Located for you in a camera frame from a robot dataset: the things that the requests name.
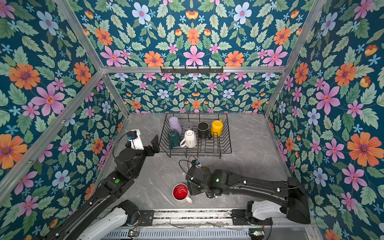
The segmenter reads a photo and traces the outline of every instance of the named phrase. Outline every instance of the red mug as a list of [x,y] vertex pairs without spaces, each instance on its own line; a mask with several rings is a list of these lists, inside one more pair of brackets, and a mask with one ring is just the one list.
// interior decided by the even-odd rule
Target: red mug
[[189,197],[188,187],[185,184],[177,184],[172,190],[173,198],[180,204],[186,202],[192,203],[192,199]]

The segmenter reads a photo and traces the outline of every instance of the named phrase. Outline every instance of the metal grate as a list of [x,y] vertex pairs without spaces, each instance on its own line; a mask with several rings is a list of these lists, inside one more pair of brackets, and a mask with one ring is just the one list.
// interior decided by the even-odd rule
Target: metal grate
[[[181,125],[186,122],[190,122],[196,133],[197,145],[193,148],[188,147],[175,147],[169,149],[168,132],[169,119],[171,117],[177,117],[180,120]],[[223,120],[223,131],[220,136],[214,133],[211,139],[200,139],[197,134],[197,125],[201,121],[205,121],[211,124],[214,120]],[[163,129],[160,137],[160,152],[167,153],[168,157],[171,156],[218,156],[224,153],[232,153],[231,140],[229,134],[228,117],[226,114],[212,114],[212,113],[167,113],[164,120]]]

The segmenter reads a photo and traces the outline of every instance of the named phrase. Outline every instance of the white mug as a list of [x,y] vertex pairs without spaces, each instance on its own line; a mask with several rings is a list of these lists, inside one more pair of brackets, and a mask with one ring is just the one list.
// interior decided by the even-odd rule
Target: white mug
[[184,138],[180,142],[180,147],[194,147],[196,146],[196,134],[192,130],[187,130],[184,133]]

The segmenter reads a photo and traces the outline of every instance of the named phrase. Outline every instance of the black mug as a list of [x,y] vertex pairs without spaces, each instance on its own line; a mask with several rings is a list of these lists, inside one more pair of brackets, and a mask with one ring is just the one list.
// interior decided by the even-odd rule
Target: black mug
[[211,139],[212,134],[209,129],[209,124],[207,122],[199,122],[197,125],[197,135],[199,136],[200,139]]

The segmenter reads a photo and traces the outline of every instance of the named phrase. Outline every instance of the mug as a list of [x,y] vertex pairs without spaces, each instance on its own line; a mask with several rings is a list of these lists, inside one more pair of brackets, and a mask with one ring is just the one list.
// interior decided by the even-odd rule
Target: mug
[[212,134],[210,133],[210,131],[208,131],[208,129],[209,124],[207,122],[199,122],[199,124],[197,125],[197,134],[200,139],[212,138]]
[[212,136],[218,137],[223,132],[223,120],[215,120],[212,122],[211,133]]
[[180,147],[194,147],[196,146],[196,134],[192,130],[187,130],[184,133],[184,138],[180,142]]
[[177,184],[172,190],[173,198],[180,204],[186,202],[192,203],[192,199],[189,197],[188,187],[185,184]]
[[175,129],[171,129],[168,132],[169,149],[180,146],[180,134]]
[[171,117],[169,119],[169,129],[175,129],[179,134],[183,133],[179,119],[177,117]]

